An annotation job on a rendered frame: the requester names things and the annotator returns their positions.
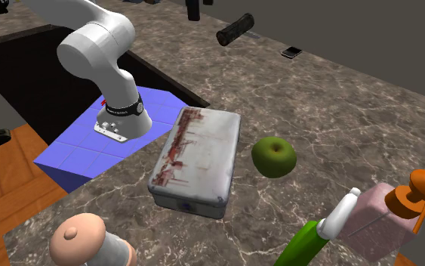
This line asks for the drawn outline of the white and red tin box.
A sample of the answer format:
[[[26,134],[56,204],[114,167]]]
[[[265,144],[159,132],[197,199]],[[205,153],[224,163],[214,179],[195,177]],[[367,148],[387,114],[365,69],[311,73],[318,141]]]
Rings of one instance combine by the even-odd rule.
[[[181,109],[147,187],[157,206],[221,219],[233,180],[241,116]]]

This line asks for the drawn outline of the black upright bottle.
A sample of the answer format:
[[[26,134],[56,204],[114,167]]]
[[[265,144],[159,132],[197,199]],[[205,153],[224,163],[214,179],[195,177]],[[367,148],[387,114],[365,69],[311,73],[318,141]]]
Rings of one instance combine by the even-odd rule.
[[[199,0],[185,0],[187,17],[190,21],[200,21]]]

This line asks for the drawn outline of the blue tiled robot stand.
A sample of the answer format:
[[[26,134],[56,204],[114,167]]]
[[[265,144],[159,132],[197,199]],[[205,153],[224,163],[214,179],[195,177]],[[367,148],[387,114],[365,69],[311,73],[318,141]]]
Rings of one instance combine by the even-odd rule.
[[[104,97],[99,97],[34,163],[67,193],[71,193],[169,132],[186,103],[169,91],[141,86],[138,90],[152,118],[152,128],[146,135],[119,143],[96,132],[94,124],[104,100]]]

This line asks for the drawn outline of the black phone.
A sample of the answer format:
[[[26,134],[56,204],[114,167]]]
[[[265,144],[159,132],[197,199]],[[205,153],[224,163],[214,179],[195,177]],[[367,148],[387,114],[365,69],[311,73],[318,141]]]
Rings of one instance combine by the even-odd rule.
[[[295,48],[295,47],[289,47],[287,49],[285,49],[284,51],[281,52],[281,55],[283,57],[286,57],[288,59],[293,59],[295,58],[297,55],[301,54],[302,50],[299,48]]]

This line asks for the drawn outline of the pink soap dispenser orange pump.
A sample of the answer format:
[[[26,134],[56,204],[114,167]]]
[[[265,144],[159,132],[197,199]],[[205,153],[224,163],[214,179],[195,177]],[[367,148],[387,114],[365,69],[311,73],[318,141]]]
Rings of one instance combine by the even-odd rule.
[[[425,169],[416,169],[408,185],[379,183],[362,193],[338,238],[375,262],[412,241],[424,219]]]

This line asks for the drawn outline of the peach and white round figure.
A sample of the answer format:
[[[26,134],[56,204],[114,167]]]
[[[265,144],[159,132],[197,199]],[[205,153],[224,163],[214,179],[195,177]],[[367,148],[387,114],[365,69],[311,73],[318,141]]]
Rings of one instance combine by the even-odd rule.
[[[54,232],[49,252],[56,266],[137,266],[132,245],[106,230],[101,217],[82,213]]]

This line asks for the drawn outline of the green and white bottle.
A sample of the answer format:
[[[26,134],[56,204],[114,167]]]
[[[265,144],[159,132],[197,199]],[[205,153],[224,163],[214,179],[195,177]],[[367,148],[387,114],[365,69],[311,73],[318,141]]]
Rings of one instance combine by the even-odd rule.
[[[330,240],[339,235],[360,194],[360,189],[352,188],[327,218],[308,221],[294,235],[273,266],[307,266]]]

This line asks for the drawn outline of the green apple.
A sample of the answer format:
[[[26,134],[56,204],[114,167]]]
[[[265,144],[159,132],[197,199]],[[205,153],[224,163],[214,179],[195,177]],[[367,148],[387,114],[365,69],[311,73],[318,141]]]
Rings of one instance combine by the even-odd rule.
[[[280,178],[290,173],[297,164],[294,148],[284,139],[265,137],[251,150],[255,168],[267,178]]]

